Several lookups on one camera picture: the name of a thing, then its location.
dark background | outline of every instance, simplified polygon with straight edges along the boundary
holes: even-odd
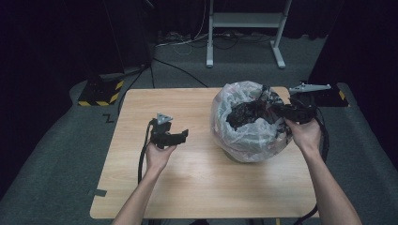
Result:
[[[165,2],[152,1],[161,10],[151,10],[138,0],[2,1],[0,196],[43,134],[69,109],[73,85],[149,64],[148,46],[157,30],[163,35],[197,33],[203,0]],[[396,163],[398,37],[393,1],[342,2],[293,1],[283,35],[329,35],[310,83],[348,83]],[[237,0],[215,1],[218,11],[240,9],[281,11],[283,4],[253,1],[242,8]],[[207,32],[207,23],[202,33]]]

black controller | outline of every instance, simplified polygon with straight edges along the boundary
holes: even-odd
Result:
[[[273,111],[300,124],[306,124],[316,118],[317,107],[311,94],[295,94],[290,98],[291,104],[273,104]]]
[[[179,134],[170,134],[169,130],[172,126],[172,123],[158,123],[158,119],[152,119],[151,124],[153,126],[150,131],[150,141],[156,144],[160,149],[163,149],[164,146],[171,146],[181,144],[186,141],[188,137],[188,130],[184,130]]]

plastic bag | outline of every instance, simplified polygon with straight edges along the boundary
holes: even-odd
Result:
[[[232,127],[227,122],[233,109],[236,111],[242,103],[258,99],[265,102],[268,121],[260,116],[240,127]],[[227,84],[214,97],[211,106],[210,129],[215,143],[240,162],[258,162],[276,156],[290,143],[292,135],[286,132],[288,126],[284,119],[269,108],[273,102],[283,101],[264,85],[256,82]]]

black cable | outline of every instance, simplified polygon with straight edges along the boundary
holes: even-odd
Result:
[[[179,69],[179,70],[185,72],[186,74],[190,75],[190,76],[191,76],[192,78],[194,78],[196,81],[198,81],[199,83],[201,83],[204,87],[208,87],[208,86],[205,85],[203,82],[199,81],[196,77],[194,77],[192,74],[190,74],[189,72],[185,71],[184,69],[182,69],[182,68],[180,68],[180,67],[176,67],[176,66],[174,66],[174,65],[165,63],[165,62],[163,62],[163,61],[161,61],[161,60],[159,60],[159,59],[157,59],[157,58],[153,58],[153,60],[158,61],[158,62],[160,62],[160,63],[163,63],[164,65],[170,66],[170,67],[172,67],[172,68]]]
[[[223,40],[233,40],[233,39],[238,39],[237,35],[235,34],[235,31],[228,30],[223,32],[220,36]]]
[[[153,123],[153,120],[149,121],[148,127],[146,128],[146,135],[145,135],[144,145],[143,145],[143,149],[141,150],[140,161],[138,162],[138,184],[140,184],[141,180],[143,179],[144,156],[145,156],[146,149],[147,149],[147,147],[149,145],[148,135],[149,135],[149,128],[152,125],[152,123]]]
[[[115,81],[115,80],[124,79],[124,78],[127,78],[127,77],[129,77],[129,76],[133,76],[133,75],[139,74],[139,73],[141,73],[143,70],[145,70],[145,67],[139,68],[139,69],[134,70],[134,71],[129,72],[129,73],[123,73],[123,74],[121,74],[121,75],[119,75],[119,76],[116,76],[116,77],[113,77],[113,78],[106,78],[106,77],[104,77],[104,78],[102,78],[102,79],[103,79],[105,82],[112,82],[112,81]]]
[[[329,133],[328,133],[328,130],[326,129],[325,118],[323,117],[322,112],[320,111],[319,108],[317,108],[317,110],[321,114],[321,118],[322,118],[322,121],[318,117],[315,118],[316,122],[318,122],[318,124],[319,124],[319,127],[322,132],[322,136],[323,136],[321,157],[322,157],[323,161],[326,163],[326,159],[327,159],[328,153],[329,153]],[[301,225],[304,220],[312,217],[317,211],[318,211],[318,205],[316,204],[314,209],[311,210],[311,212],[304,215],[303,217],[299,217],[298,220],[294,223],[294,225]]]
[[[143,72],[144,72],[146,69],[147,69],[147,67],[143,68],[143,69],[140,71],[140,74],[138,74],[138,76],[135,78],[135,80],[132,81],[132,83],[130,84],[130,86],[127,88],[126,92],[123,93],[123,96],[122,96],[122,97],[120,98],[120,100],[119,100],[119,105],[117,106],[117,114],[120,114],[121,103],[122,103],[124,97],[126,96],[126,93],[130,90],[130,88],[132,87],[132,85],[135,84],[135,82],[137,82],[137,80],[141,77],[141,75],[143,74]]]
[[[256,43],[261,43],[261,42],[265,42],[265,41],[269,41],[272,39],[272,37],[268,37],[267,39],[263,39],[263,37],[265,37],[266,35],[262,35],[260,36],[259,39],[244,39],[244,37],[240,37],[239,38],[239,42],[240,43],[249,43],[249,44],[256,44]]]
[[[152,77],[152,87],[155,88],[155,81],[153,80],[153,71],[152,71],[152,66],[149,66],[150,68],[150,75]]]
[[[226,48],[222,48],[222,47],[220,47],[220,46],[217,46],[214,42],[213,42],[213,46],[214,46],[215,48],[217,48],[217,49],[229,50],[229,49],[234,48],[234,47],[237,45],[237,43],[239,42],[239,38],[238,38],[237,35],[235,35],[234,33],[232,33],[231,38],[225,38],[224,36],[222,36],[222,39],[224,39],[224,40],[231,40],[231,39],[234,39],[235,42],[234,42],[231,46],[228,46],[228,47],[226,47]]]

person's arm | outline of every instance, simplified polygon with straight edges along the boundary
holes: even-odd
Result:
[[[150,143],[146,149],[146,173],[117,214],[113,224],[141,225],[153,187],[176,146],[163,149]]]
[[[292,129],[293,139],[308,165],[322,224],[361,224],[357,211],[321,158],[318,123],[313,119],[299,125],[286,119],[286,124]]]

